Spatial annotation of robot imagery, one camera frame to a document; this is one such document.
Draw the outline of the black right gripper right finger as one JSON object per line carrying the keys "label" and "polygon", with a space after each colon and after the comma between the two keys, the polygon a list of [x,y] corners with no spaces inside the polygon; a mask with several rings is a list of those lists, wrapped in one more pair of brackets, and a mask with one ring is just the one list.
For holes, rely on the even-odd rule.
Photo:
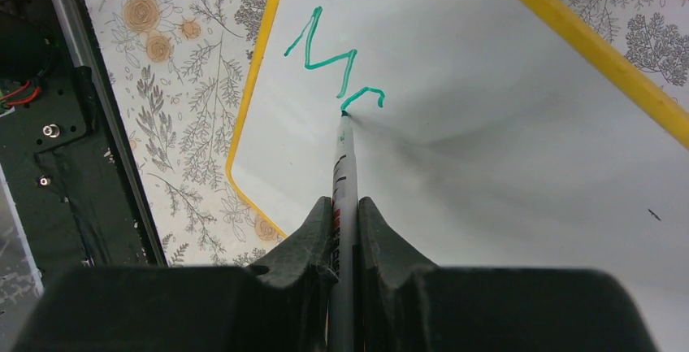
{"label": "black right gripper right finger", "polygon": [[441,267],[358,204],[367,351],[654,351],[631,296],[582,268]]}

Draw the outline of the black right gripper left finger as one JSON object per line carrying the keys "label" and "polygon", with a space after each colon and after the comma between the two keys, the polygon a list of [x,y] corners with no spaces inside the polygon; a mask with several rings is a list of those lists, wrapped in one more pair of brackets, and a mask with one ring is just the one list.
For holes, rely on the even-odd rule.
{"label": "black right gripper left finger", "polygon": [[82,267],[51,283],[16,351],[323,351],[333,207],[244,267]]}

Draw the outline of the green whiteboard marker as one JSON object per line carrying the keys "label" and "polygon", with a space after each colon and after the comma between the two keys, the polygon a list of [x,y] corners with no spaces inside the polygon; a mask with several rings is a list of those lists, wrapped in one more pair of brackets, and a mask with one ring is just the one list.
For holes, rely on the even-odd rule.
{"label": "green whiteboard marker", "polygon": [[328,312],[328,349],[354,351],[356,341],[354,246],[357,244],[358,175],[351,117],[341,112],[336,133],[332,183],[333,237],[331,269],[337,282]]}

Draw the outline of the yellow framed whiteboard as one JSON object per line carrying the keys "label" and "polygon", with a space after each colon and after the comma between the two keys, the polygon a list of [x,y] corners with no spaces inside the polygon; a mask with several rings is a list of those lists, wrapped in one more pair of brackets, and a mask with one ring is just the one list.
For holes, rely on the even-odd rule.
{"label": "yellow framed whiteboard", "polygon": [[293,232],[358,192],[437,263],[594,267],[688,348],[688,114],[560,0],[269,0],[227,175]]}

